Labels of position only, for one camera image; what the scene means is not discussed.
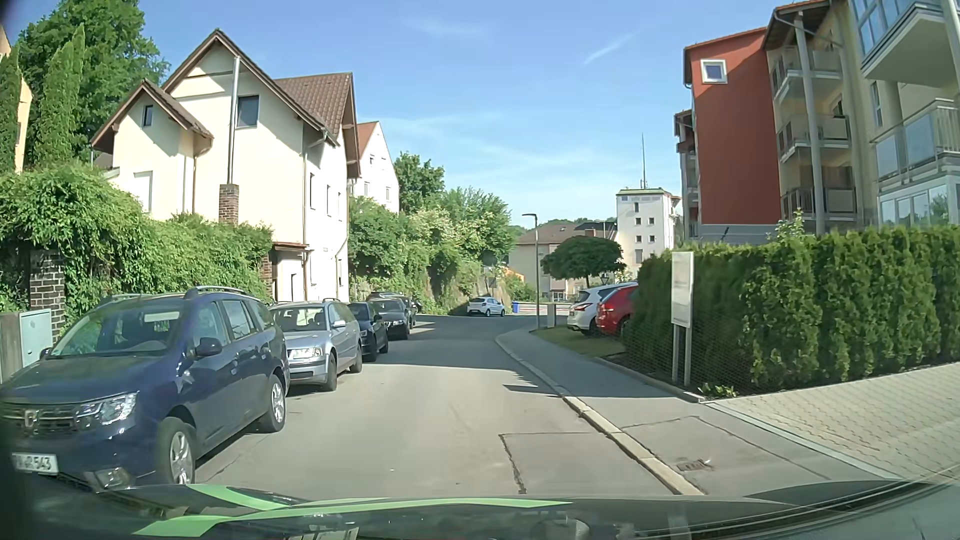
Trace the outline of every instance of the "grass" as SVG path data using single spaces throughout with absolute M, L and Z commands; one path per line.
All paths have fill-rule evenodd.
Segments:
M 586 337 L 566 327 L 539 329 L 531 332 L 536 337 L 549 341 L 574 353 L 585 356 L 610 356 L 624 352 L 623 344 L 612 337 Z

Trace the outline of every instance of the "signboard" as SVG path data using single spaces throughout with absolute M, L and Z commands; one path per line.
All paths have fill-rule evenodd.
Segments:
M 690 328 L 693 319 L 693 252 L 675 251 L 671 256 L 670 319 L 677 326 Z

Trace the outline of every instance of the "thuja hedge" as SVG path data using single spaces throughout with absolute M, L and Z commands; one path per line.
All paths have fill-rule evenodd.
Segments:
M 691 386 L 755 393 L 960 359 L 960 228 L 695 248 Z M 670 254 L 640 267 L 625 361 L 671 370 Z
M 194 214 L 157 221 L 92 167 L 11 173 L 0 176 L 0 306 L 26 306 L 33 249 L 63 255 L 68 321 L 108 294 L 214 284 L 266 298 L 259 264 L 271 237 L 267 227 L 212 223 Z

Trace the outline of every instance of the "white hatchback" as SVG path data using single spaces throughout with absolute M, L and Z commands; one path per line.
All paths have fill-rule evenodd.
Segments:
M 507 307 L 497 302 L 495 298 L 485 296 L 483 298 L 472 298 L 467 302 L 467 315 L 481 313 L 487 317 L 491 315 L 503 316 L 507 312 Z
M 627 285 L 636 285 L 636 282 L 600 285 L 580 291 L 566 315 L 566 327 L 584 335 L 597 334 L 597 305 L 616 289 Z

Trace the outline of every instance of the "blue sky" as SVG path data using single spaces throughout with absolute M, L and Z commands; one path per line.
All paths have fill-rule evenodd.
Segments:
M 764 26 L 772 0 L 141 0 L 177 66 L 220 27 L 267 73 L 352 71 L 361 121 L 448 186 L 502 197 L 514 222 L 605 218 L 613 194 L 680 190 L 673 113 L 690 106 L 686 45 Z M 11 40 L 56 0 L 19 0 Z

